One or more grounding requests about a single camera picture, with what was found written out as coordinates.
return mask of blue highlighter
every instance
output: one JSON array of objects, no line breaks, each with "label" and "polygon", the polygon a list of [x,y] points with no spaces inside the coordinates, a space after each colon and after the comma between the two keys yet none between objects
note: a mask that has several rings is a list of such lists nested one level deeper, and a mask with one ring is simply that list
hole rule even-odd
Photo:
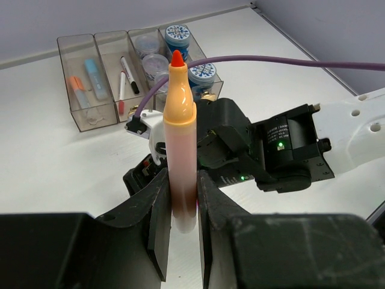
[{"label": "blue highlighter", "polygon": [[95,61],[93,59],[86,59],[84,60],[84,66],[88,76],[90,77],[96,98],[100,101],[106,99],[108,97],[108,93],[103,85],[102,77],[97,69]]}]

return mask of orange marker tip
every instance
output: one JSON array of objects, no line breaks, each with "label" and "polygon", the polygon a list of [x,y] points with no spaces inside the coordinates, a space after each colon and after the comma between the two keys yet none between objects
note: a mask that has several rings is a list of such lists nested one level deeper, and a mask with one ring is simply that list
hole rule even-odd
[{"label": "orange marker tip", "polygon": [[183,61],[182,54],[180,54],[179,50],[175,50],[173,54],[173,59],[171,59],[171,66],[173,67],[181,67],[185,65]]}]

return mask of round container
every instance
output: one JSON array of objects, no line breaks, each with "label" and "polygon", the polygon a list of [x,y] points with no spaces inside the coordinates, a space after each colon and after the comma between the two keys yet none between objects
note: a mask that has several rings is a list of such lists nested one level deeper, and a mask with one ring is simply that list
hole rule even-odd
[{"label": "round container", "polygon": [[[168,70],[158,72],[155,75],[154,84],[158,83],[165,76],[168,76]],[[162,85],[162,87],[158,90],[156,96],[158,97],[158,99],[160,99],[161,101],[165,102],[166,101],[167,92],[168,92],[168,82],[166,82],[164,85]]]},{"label": "round container", "polygon": [[173,54],[175,50],[179,50],[183,60],[186,61],[191,39],[189,29],[183,25],[171,25],[166,28],[164,39],[171,53]]},{"label": "round container", "polygon": [[142,65],[150,86],[155,84],[156,74],[168,70],[168,60],[160,54],[149,54],[145,56],[142,60]]},{"label": "round container", "polygon": [[202,64],[188,70],[188,82],[194,96],[194,101],[198,101],[202,93],[208,91],[213,86],[216,74],[217,69],[212,63]]},{"label": "round container", "polygon": [[140,59],[149,54],[159,52],[161,43],[158,38],[151,35],[141,35],[135,39],[135,50]]}]

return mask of plastic compartment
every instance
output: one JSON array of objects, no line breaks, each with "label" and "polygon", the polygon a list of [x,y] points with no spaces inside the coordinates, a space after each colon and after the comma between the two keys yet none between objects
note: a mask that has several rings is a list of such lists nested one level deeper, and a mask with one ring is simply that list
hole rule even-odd
[{"label": "plastic compartment", "polygon": [[[159,40],[159,51],[158,51],[158,54],[163,55],[164,57],[166,57],[168,59],[168,62],[170,62],[171,52],[170,52],[170,50],[169,50],[169,48],[168,48],[168,46],[167,46],[167,44],[166,44],[162,34],[161,34],[161,32],[159,31],[159,29],[157,29],[157,28],[146,28],[146,29],[130,30],[130,31],[128,31],[128,36],[129,36],[129,39],[130,39],[130,41],[132,43],[132,46],[135,49],[136,55],[137,55],[138,59],[140,59],[140,61],[141,61],[141,59],[143,59],[145,57],[145,55],[143,55],[142,51],[139,51],[140,48],[138,47],[138,43],[144,37],[151,37],[152,39],[155,38],[155,39]],[[146,78],[146,81],[147,81],[147,85],[148,85],[149,88],[151,88],[154,85],[154,83],[155,83],[153,79]],[[156,107],[155,99],[157,98],[157,96],[158,96],[158,94],[155,95],[154,100],[152,102],[154,108]]]},{"label": "plastic compartment", "polygon": [[[113,31],[107,33],[97,33],[94,35],[103,68],[105,69],[109,86],[115,102],[117,115],[120,122],[127,121],[130,109],[138,105],[142,98],[149,91],[141,68],[141,61],[135,53],[132,42],[129,40],[127,31]],[[119,113],[120,102],[120,74],[124,71],[121,64],[121,58],[124,57],[132,73],[132,77],[137,83],[139,93],[135,94],[129,81],[126,79],[125,95],[123,97],[124,113]],[[153,102],[146,105],[147,109],[153,108]]]},{"label": "plastic compartment", "polygon": [[[163,37],[163,42],[164,43],[165,43],[164,33],[165,33],[165,30],[166,30],[166,28],[168,26],[169,25],[159,27],[159,31],[161,33],[161,36]],[[188,57],[187,57],[186,63],[190,63],[190,62],[195,61],[195,60],[206,58],[206,56],[203,53],[202,49],[200,48],[200,46],[198,45],[197,41],[195,40],[194,35],[191,32],[191,30],[190,30],[190,33],[191,33],[191,35],[190,35],[190,43],[189,43],[189,47],[188,47]],[[171,52],[170,52],[169,49],[166,50],[166,51],[168,52],[168,59],[170,59]],[[214,83],[212,84],[212,87],[207,89],[206,87],[201,85],[201,86],[195,86],[193,88],[193,90],[194,91],[202,92],[201,93],[201,98],[209,98],[209,99],[215,101],[215,100],[218,99],[219,94],[221,93],[222,86],[223,86],[223,81],[218,76],[218,71],[217,71],[217,74],[215,76],[215,80],[214,80]],[[155,110],[163,111],[164,105],[165,105],[166,95],[167,95],[166,93],[157,93],[155,95],[155,105],[154,105],[155,106]]]},{"label": "plastic compartment", "polygon": [[91,34],[65,36],[59,37],[57,42],[70,112],[79,131],[116,124],[111,89],[94,37]]}]

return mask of gray wall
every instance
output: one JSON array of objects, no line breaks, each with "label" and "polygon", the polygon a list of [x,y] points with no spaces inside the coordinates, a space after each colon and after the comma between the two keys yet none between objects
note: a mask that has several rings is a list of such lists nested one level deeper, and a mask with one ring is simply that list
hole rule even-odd
[{"label": "gray wall", "polygon": [[56,49],[56,38],[131,30],[200,16],[247,0],[1,0],[0,64]]},{"label": "gray wall", "polygon": [[[385,63],[385,0],[257,0],[319,60]],[[335,70],[359,93],[385,87],[385,72]]]}]

